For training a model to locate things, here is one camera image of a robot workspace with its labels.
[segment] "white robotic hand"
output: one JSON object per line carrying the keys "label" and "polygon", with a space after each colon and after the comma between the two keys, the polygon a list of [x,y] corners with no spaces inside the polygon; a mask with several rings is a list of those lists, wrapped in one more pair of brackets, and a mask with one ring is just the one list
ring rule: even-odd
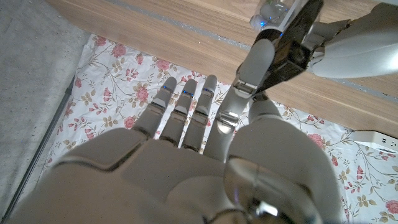
{"label": "white robotic hand", "polygon": [[[203,155],[216,78],[209,76],[178,148],[196,83],[184,86],[153,139],[176,80],[169,78],[132,129],[114,129],[64,155],[9,223],[336,223],[340,203],[324,152],[284,122],[264,90],[305,70],[300,43],[321,0],[309,0],[283,37],[264,30],[237,69]],[[244,107],[248,126],[232,140]]]}

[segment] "floral bedsheet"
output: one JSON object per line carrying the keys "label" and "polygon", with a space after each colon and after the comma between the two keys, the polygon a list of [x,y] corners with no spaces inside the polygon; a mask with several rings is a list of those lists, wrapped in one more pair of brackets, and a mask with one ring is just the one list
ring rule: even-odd
{"label": "floral bedsheet", "polygon": [[[190,115],[206,76],[147,55],[103,37],[92,35],[83,49],[76,71],[72,97],[67,105],[57,138],[48,155],[45,170],[75,146],[113,128],[131,128],[168,77],[178,85],[165,113],[173,110],[183,85],[189,79],[198,83]],[[218,83],[210,121],[229,85]],[[398,218],[398,158],[351,140],[351,130],[275,103],[282,117],[303,131],[330,158],[341,193],[342,222],[396,222]],[[248,123],[247,110],[239,128]],[[159,130],[163,129],[165,120]]]}

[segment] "robotic arm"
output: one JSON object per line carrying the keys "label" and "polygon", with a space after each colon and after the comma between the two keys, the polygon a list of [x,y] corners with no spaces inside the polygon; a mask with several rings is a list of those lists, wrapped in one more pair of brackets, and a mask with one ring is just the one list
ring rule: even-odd
{"label": "robotic arm", "polygon": [[[198,152],[216,77],[206,79],[181,148],[193,80],[159,140],[153,139],[177,84],[169,78],[132,129],[114,129],[63,156],[9,223],[339,222],[339,194],[327,156],[284,122],[265,94],[308,66],[318,73],[321,63],[334,60],[327,56],[334,36],[349,30],[341,30],[347,22],[314,24],[322,0],[297,5],[300,10],[259,33],[220,105],[203,155]],[[233,138],[247,104],[250,124]]]}

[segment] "white power strip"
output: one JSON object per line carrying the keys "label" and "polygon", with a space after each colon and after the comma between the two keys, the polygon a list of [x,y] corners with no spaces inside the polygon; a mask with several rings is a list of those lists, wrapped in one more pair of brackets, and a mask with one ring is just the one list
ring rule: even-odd
{"label": "white power strip", "polygon": [[398,154],[398,139],[376,131],[355,131],[353,141],[382,152]]}

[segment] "wooden floor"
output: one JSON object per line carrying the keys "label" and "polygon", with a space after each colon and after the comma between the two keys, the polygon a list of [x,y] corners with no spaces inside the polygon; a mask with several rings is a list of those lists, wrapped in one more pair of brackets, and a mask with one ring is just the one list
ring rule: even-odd
{"label": "wooden floor", "polygon": [[[104,0],[47,0],[82,29],[231,83],[247,51]],[[251,45],[248,21],[258,0],[122,0],[219,36]],[[321,21],[358,18],[375,2],[326,1]],[[398,97],[398,75],[351,80]],[[267,91],[276,101],[349,128],[398,137],[398,104],[309,73]]]}

